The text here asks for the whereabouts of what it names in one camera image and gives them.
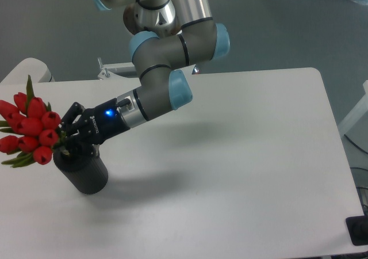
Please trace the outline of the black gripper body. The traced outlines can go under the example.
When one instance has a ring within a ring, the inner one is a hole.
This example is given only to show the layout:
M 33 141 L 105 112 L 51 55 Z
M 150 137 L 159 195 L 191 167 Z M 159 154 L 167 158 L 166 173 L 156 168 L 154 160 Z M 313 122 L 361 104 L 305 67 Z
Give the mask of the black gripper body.
M 102 144 L 107 139 L 130 130 L 123 120 L 117 99 L 95 108 L 87 108 L 76 122 L 77 139 L 88 144 Z

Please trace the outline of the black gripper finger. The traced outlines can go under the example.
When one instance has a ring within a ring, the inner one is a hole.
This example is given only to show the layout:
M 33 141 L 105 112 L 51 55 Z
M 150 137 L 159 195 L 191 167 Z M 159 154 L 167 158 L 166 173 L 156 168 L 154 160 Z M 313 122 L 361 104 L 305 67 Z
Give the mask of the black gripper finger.
M 81 141 L 75 141 L 72 139 L 67 139 L 65 141 L 60 142 L 61 144 L 61 153 L 65 155 L 67 158 L 75 158 L 75 157 L 90 157 L 90 158 L 98 158 L 99 157 L 99 146 L 91 143 L 85 143 Z
M 77 133 L 80 125 L 75 121 L 78 116 L 81 116 L 85 108 L 78 102 L 74 102 L 69 110 L 61 119 L 61 130 L 66 133 L 66 135 L 73 135 Z

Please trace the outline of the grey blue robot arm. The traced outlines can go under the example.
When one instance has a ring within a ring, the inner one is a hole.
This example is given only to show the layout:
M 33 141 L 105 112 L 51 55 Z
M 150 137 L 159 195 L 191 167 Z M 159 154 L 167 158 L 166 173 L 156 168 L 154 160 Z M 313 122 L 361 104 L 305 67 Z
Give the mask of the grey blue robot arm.
M 230 49 L 227 29 L 213 21 L 208 0 L 94 1 L 101 10 L 133 7 L 137 31 L 129 52 L 140 86 L 95 108 L 72 105 L 55 150 L 69 157 L 97 157 L 105 140 L 188 104 L 193 95 L 182 68 Z

